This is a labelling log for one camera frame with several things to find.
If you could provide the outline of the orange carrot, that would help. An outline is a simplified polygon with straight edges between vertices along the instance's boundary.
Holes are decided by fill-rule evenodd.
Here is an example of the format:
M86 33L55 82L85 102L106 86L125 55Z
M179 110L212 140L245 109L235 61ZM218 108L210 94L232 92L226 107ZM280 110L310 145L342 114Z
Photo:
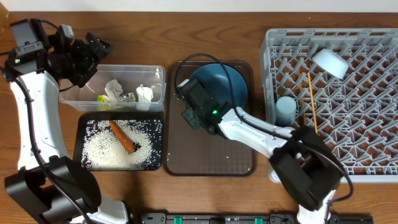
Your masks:
M124 131L114 121L109 120L109 126L111 127L111 130L115 134L118 141L121 143L123 148L125 148L125 150L128 153L132 153L136 150L131 140L126 136Z

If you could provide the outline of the light blue cup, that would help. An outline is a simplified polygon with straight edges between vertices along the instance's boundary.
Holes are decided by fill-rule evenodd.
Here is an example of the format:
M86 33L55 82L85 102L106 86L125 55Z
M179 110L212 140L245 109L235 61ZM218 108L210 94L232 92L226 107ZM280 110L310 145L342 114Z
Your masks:
M279 126L290 126L296 115L296 102L289 96L283 96L275 104L275 118Z

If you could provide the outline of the dark blue plate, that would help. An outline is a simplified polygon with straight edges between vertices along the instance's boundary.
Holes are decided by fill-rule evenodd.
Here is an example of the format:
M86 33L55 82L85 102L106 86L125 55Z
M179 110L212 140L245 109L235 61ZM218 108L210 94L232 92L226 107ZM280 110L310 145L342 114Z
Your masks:
M245 107L248 100L248 88L242 75L234 68L225 65L230 75L234 102ZM219 103L232 102L228 77L220 64L213 63L200 67L190 75L190 80L198 80Z

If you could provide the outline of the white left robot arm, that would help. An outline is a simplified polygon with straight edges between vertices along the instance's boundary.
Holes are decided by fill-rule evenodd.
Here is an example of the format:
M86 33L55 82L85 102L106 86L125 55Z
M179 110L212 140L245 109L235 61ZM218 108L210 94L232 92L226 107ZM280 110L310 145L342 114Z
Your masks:
M83 86L111 46L70 31L14 37L5 76L17 101L21 154L7 193L39 223L127 223L125 204L102 195L94 175L70 158L58 113L59 80Z

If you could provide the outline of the white rice pile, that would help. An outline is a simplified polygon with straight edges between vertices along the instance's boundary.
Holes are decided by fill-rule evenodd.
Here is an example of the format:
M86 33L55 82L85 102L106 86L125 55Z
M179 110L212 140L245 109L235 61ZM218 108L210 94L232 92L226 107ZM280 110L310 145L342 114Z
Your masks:
M134 145L128 152L114 134L109 121L86 123L81 164L90 171L156 170L162 160L163 122L159 119L116 120Z

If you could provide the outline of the light blue bowl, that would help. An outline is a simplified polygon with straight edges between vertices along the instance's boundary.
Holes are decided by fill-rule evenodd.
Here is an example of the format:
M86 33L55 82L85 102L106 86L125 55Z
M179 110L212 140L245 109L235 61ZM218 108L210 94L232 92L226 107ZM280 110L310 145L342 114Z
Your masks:
M312 57L312 60L326 72L339 79L345 76L349 67L347 61L329 49L322 49Z

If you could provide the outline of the white tissue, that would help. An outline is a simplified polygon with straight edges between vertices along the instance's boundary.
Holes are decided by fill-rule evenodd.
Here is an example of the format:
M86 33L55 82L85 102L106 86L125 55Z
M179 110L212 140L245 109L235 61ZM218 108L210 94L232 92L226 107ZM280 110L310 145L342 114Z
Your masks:
M140 86L136 88L136 93L138 96L137 109L140 111L148 111L154 96L153 89L140 84Z

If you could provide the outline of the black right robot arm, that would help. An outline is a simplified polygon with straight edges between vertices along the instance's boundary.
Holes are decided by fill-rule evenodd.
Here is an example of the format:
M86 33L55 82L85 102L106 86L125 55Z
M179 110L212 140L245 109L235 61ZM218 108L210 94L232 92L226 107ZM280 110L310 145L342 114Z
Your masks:
M309 127L281 128L231 103L188 106L182 113L194 129L241 142L266 156L287 193L298 203L299 223L328 223L344 168Z

